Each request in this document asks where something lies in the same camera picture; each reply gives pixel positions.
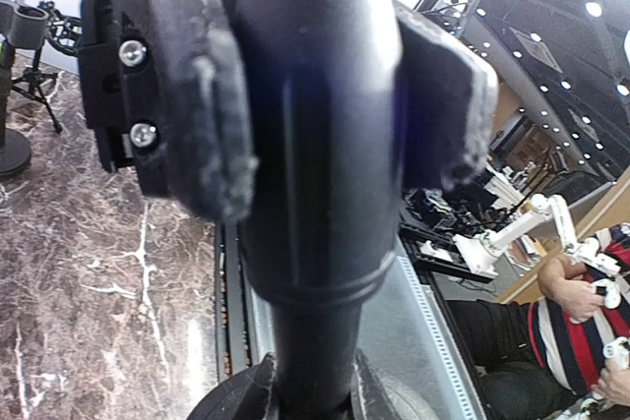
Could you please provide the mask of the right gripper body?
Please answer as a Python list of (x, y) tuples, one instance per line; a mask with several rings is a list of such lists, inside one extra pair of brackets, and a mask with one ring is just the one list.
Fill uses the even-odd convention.
[(120, 85), (118, 35), (111, 0), (82, 0), (78, 66), (87, 127), (94, 132), (102, 168), (128, 165), (126, 118)]

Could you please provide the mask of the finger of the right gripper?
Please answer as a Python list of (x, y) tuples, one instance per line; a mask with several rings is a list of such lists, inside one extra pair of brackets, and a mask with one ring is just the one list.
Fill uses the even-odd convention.
[(157, 137), (133, 146), (144, 195), (171, 198), (208, 221), (250, 212), (257, 158), (246, 74), (221, 0), (112, 0), (121, 41), (147, 60), (121, 66), (128, 126)]
[(401, 2), (393, 5), (406, 87), (403, 183), (449, 192), (485, 168), (498, 77), (456, 37)]

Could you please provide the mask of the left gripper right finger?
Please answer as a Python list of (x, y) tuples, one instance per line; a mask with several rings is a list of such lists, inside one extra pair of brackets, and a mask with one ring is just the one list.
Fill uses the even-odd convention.
[(367, 356), (358, 348), (353, 362), (350, 391), (350, 419), (394, 420), (395, 407), (373, 370)]

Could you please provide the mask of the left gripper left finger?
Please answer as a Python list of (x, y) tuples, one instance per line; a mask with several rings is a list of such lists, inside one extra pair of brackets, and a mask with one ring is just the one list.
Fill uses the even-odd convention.
[(278, 419), (279, 403), (274, 393), (276, 370), (277, 360), (268, 353), (258, 365), (233, 375), (211, 390), (187, 419)]

